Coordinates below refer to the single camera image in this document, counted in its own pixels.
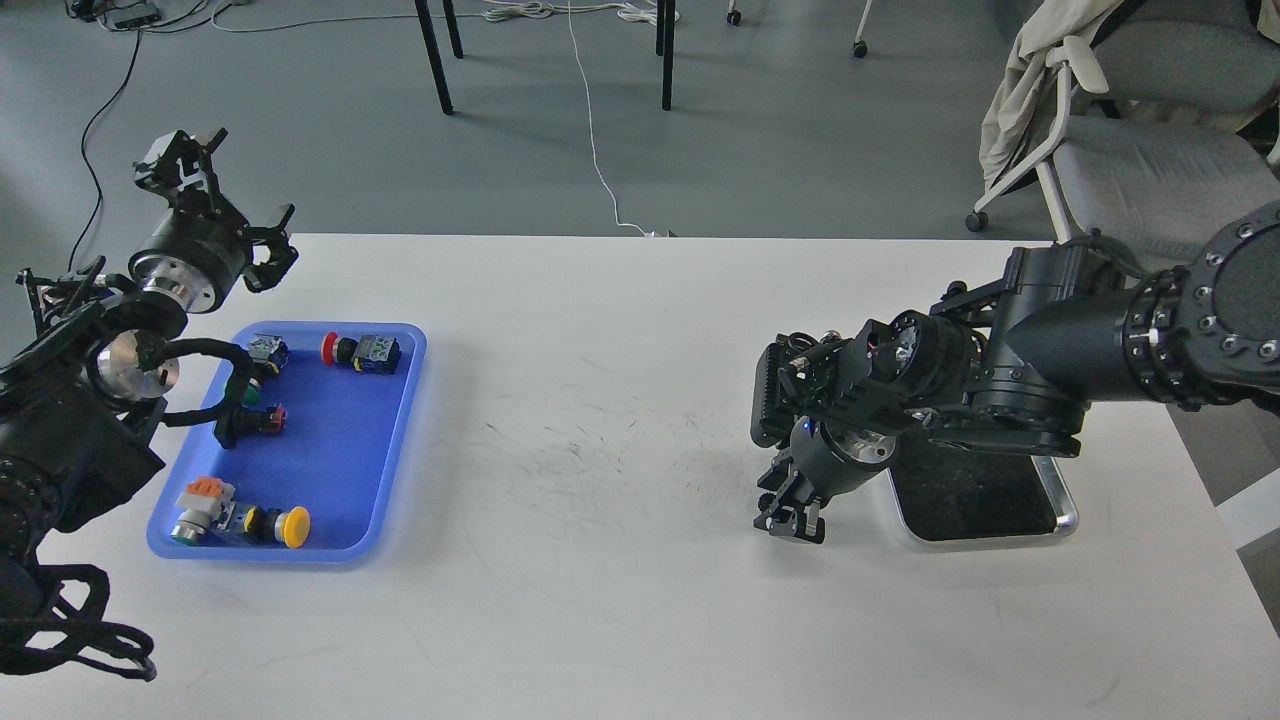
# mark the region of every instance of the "yellow push button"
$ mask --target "yellow push button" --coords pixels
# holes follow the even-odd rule
[[[311,514],[301,505],[282,516],[276,529],[279,541],[291,548],[302,547],[302,543],[307,542],[308,533],[311,533]]]

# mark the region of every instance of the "black table leg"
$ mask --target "black table leg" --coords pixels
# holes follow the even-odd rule
[[[449,26],[449,45],[453,56],[462,59],[462,36],[458,35],[458,15],[453,13],[453,0],[444,0],[444,24]]]
[[[663,32],[666,31],[666,26],[667,26],[667,19],[666,19],[667,18],[667,0],[658,0],[658,10],[654,14],[658,18],[658,44],[654,47],[654,51],[658,53],[658,56],[662,56],[662,42],[664,40]]]
[[[431,61],[431,76],[435,78],[435,92],[440,96],[440,110],[453,114],[453,101],[449,100],[449,85],[444,81],[444,65],[440,64],[440,47],[435,44],[435,28],[431,27],[431,12],[426,0],[413,0],[417,6],[417,22],[422,26],[422,41],[426,42],[426,58]]]
[[[662,20],[662,109],[671,110],[671,68],[676,59],[676,0],[659,0],[667,17]]]

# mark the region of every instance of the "caster wheel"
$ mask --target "caster wheel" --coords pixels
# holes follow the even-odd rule
[[[982,232],[987,229],[987,220],[986,213],[969,213],[965,215],[964,227],[969,228],[969,232]]]

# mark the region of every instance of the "robotic arm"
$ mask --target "robotic arm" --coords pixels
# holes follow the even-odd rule
[[[1107,250],[1019,247],[1004,278],[955,282],[927,315],[868,320],[852,338],[778,336],[756,366],[751,439],[778,452],[755,527],[820,543],[820,509],[892,465],[916,427],[948,447],[1075,457],[1094,401],[1280,414],[1280,202],[1133,287]]]
[[[248,354],[215,340],[177,340],[187,314],[221,306],[239,277],[262,292],[297,259],[285,223],[255,227],[221,195],[211,155],[227,137],[166,135],[134,165],[134,182],[169,211],[129,260],[129,273],[88,268],[56,279],[23,270],[36,341],[0,368],[0,671],[40,673],[77,661],[150,680],[152,642],[137,629],[102,621],[106,574],[91,565],[41,565],[36,550],[51,529],[70,533],[127,502],[164,462],[148,447],[157,425],[195,425],[230,416],[248,383]],[[253,264],[253,249],[268,250]],[[225,396],[211,407],[166,413],[178,359],[211,355],[232,363]],[[61,597],[83,582],[81,607]],[[28,647],[37,633],[65,639]],[[95,648],[131,662],[84,657]]]

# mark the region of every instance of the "white table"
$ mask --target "white table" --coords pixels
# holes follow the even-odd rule
[[[111,574],[159,678],[0,679],[6,717],[1275,717],[1280,642],[1162,407],[1097,406],[1079,530],[931,552],[883,477],[820,547],[751,529],[777,332],[924,310],[1010,245],[297,236],[282,286],[193,318],[430,338],[381,541],[349,566],[161,560],[161,474],[51,537]],[[188,363],[175,407],[201,398]],[[183,433],[155,441],[168,460]]]

